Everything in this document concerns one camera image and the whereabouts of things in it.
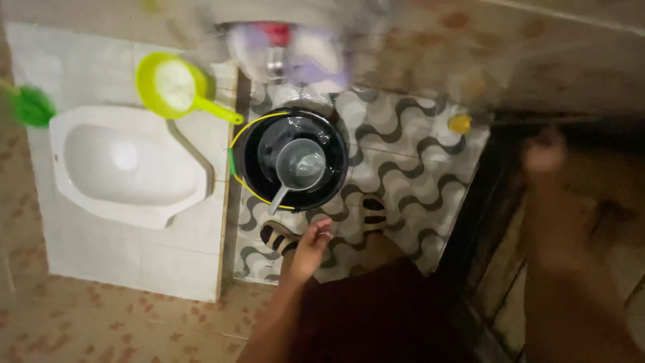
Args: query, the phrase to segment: hand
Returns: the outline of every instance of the hand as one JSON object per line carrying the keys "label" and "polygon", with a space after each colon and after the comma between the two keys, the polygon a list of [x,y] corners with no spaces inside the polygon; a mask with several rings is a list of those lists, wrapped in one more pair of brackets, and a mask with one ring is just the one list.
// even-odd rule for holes
{"label": "hand", "polygon": [[544,129],[524,146],[524,172],[529,183],[557,182],[566,161],[566,140],[557,129]]}
{"label": "hand", "polygon": [[332,239],[332,220],[327,218],[312,223],[298,243],[289,274],[305,283],[323,261],[323,252]]}

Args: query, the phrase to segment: wavy pattern floor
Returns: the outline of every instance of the wavy pattern floor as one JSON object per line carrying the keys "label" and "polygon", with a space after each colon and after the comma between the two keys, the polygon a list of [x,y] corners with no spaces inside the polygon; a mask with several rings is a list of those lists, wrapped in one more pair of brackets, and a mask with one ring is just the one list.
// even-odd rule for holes
{"label": "wavy pattern floor", "polygon": [[[281,100],[272,99],[280,92],[263,91],[257,93],[262,99],[250,107],[249,118],[281,104]],[[422,272],[429,273],[441,257],[488,129],[475,129],[467,136],[452,134],[446,126],[452,107],[445,101],[420,102],[370,89],[347,92],[355,94],[355,101],[340,105],[338,94],[329,97],[334,107],[338,106],[341,128],[358,125],[345,127],[348,135],[354,136],[347,142],[355,151],[350,155],[346,185],[320,208],[299,214],[277,213],[274,219],[300,233],[318,215],[329,216],[336,236],[317,278],[324,282],[349,277],[360,273],[366,248],[357,230],[357,203],[363,194],[376,193],[388,208],[386,234],[400,243]],[[235,275],[275,283],[281,259],[258,242],[259,226],[269,219],[266,204],[250,195],[241,200]]]}

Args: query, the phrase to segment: white squat toilet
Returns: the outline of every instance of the white squat toilet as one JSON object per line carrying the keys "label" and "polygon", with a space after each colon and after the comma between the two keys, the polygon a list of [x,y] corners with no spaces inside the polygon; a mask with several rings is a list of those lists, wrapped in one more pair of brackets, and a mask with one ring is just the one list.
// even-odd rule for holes
{"label": "white squat toilet", "polygon": [[58,190],[97,216],[163,229],[212,191],[210,165],[153,112],[83,106],[49,130]]}

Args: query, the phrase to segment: toilet brush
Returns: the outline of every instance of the toilet brush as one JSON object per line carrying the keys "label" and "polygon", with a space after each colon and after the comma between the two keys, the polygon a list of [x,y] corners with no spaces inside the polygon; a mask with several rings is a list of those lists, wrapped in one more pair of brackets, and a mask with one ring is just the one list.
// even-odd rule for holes
{"label": "toilet brush", "polygon": [[40,89],[31,85],[20,87],[0,79],[0,87],[4,88],[14,118],[26,126],[47,128],[49,121],[56,115],[52,100]]}

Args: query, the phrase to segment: foot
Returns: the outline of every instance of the foot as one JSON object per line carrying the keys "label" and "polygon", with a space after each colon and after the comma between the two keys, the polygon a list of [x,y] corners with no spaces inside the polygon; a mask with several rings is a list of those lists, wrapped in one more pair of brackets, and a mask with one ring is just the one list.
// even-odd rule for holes
{"label": "foot", "polygon": [[267,247],[284,256],[298,247],[300,237],[276,221],[267,221],[260,229],[260,239]]}
{"label": "foot", "polygon": [[376,194],[367,194],[361,198],[359,210],[362,217],[363,237],[367,238],[370,233],[383,233],[387,227],[385,204]]}

